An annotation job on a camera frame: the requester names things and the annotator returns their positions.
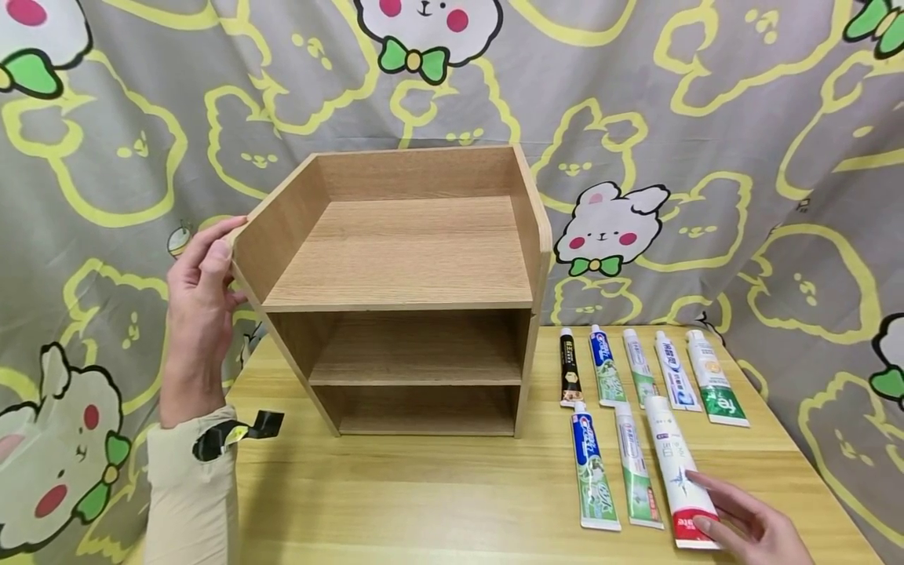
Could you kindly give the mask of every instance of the hand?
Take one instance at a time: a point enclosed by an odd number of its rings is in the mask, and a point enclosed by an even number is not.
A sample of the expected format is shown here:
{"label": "hand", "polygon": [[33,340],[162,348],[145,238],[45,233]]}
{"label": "hand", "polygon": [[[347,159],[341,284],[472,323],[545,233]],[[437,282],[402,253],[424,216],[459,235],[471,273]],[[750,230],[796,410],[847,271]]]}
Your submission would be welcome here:
{"label": "hand", "polygon": [[226,405],[221,367],[232,341],[232,312],[245,301],[229,290],[232,248],[222,237],[237,216],[199,232],[166,276],[169,351],[160,389],[160,426],[174,428]]}
{"label": "hand", "polygon": [[735,485],[694,471],[687,471],[687,478],[710,492],[712,503],[725,522],[696,516],[694,525],[739,562],[744,565],[813,565],[790,518]]}

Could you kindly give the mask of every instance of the beige sleeve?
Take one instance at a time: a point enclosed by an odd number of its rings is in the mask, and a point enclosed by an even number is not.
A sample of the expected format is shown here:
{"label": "beige sleeve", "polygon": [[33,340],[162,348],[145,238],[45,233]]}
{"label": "beige sleeve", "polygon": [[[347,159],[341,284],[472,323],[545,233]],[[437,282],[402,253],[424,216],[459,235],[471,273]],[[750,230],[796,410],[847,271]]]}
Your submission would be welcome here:
{"label": "beige sleeve", "polygon": [[236,446],[202,463],[194,442],[219,422],[236,419],[225,406],[172,429],[147,434],[151,506],[146,565],[235,565],[239,562]]}

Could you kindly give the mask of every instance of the wooden table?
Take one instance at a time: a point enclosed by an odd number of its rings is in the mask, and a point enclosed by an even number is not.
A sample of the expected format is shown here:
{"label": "wooden table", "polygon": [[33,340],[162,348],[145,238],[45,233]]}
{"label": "wooden table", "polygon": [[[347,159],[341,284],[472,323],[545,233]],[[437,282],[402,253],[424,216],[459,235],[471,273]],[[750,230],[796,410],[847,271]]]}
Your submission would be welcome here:
{"label": "wooden table", "polygon": [[[617,368],[644,431],[641,442],[656,499],[665,508],[622,328],[605,329],[611,330]],[[653,347],[657,329],[663,328],[636,328],[662,387]],[[675,549],[668,525],[660,532],[628,524],[615,417],[596,403],[588,328],[574,328],[581,382],[624,530],[580,528],[570,410],[559,406],[559,329],[540,331],[522,439],[333,438],[276,346],[263,340],[229,400],[246,421],[260,409],[286,412],[286,420],[278,438],[241,443],[242,563],[732,562],[721,552]],[[683,343],[684,331],[666,328],[676,344]],[[700,470],[791,516],[819,565],[881,563],[718,337],[711,341],[751,429],[711,424],[701,413],[677,413]],[[686,349],[679,349],[690,370]]]}

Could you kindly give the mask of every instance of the wooden desk organizer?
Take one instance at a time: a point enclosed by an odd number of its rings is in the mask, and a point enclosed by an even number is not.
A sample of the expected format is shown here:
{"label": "wooden desk organizer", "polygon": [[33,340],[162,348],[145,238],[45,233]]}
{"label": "wooden desk organizer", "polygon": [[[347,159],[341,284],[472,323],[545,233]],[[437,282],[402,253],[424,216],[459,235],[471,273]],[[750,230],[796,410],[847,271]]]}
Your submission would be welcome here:
{"label": "wooden desk organizer", "polygon": [[311,155],[234,238],[335,435],[520,434],[552,248],[520,147]]}

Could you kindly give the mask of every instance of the toothpaste tube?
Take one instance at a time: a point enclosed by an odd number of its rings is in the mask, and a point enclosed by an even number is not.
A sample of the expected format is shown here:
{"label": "toothpaste tube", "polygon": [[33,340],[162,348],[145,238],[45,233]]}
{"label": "toothpaste tube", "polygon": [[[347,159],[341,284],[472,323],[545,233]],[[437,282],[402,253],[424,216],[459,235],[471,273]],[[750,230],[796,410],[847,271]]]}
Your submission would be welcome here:
{"label": "toothpaste tube", "polygon": [[690,410],[691,412],[703,412],[697,393],[693,391],[691,381],[681,366],[678,353],[672,340],[665,337],[665,332],[656,332],[656,354],[659,356],[659,366],[663,370],[665,387],[669,391],[669,400],[672,401],[674,410]]}
{"label": "toothpaste tube", "polygon": [[596,324],[590,328],[590,354],[593,356],[593,369],[597,374],[599,405],[610,408],[628,406],[606,332],[599,329]]}
{"label": "toothpaste tube", "polygon": [[687,350],[710,422],[749,428],[750,422],[747,421],[747,416],[741,409],[729,380],[722,372],[716,352],[703,332],[691,330],[687,333]]}
{"label": "toothpaste tube", "polygon": [[574,335],[571,328],[563,327],[559,334],[559,353],[562,362],[562,400],[560,406],[572,407],[575,401],[584,400],[578,376],[578,358],[574,354]]}
{"label": "toothpaste tube", "polygon": [[650,475],[646,472],[644,453],[637,439],[637,425],[629,404],[616,405],[618,447],[622,454],[622,473],[627,493],[627,520],[635,526],[664,530],[663,519],[653,497]]}
{"label": "toothpaste tube", "polygon": [[574,438],[574,455],[578,463],[580,526],[621,532],[621,523],[618,521],[606,471],[603,469],[603,458],[599,455],[593,418],[587,413],[587,405],[581,400],[574,403],[571,434]]}
{"label": "toothpaste tube", "polygon": [[637,400],[640,403],[640,409],[644,410],[646,397],[650,395],[656,396],[659,391],[656,389],[650,365],[646,364],[644,348],[640,344],[640,339],[637,338],[637,332],[625,330],[622,333],[622,337],[625,338],[625,351],[627,352],[628,362],[631,364],[631,377],[637,389]]}
{"label": "toothpaste tube", "polygon": [[693,463],[678,422],[669,410],[669,401],[663,396],[647,397],[646,420],[650,424],[659,470],[665,481],[665,494],[672,511],[675,545],[688,550],[721,549],[693,523],[694,516],[706,516],[715,521],[719,520],[719,516],[706,489],[693,483],[685,474],[686,471],[696,471],[697,466]]}

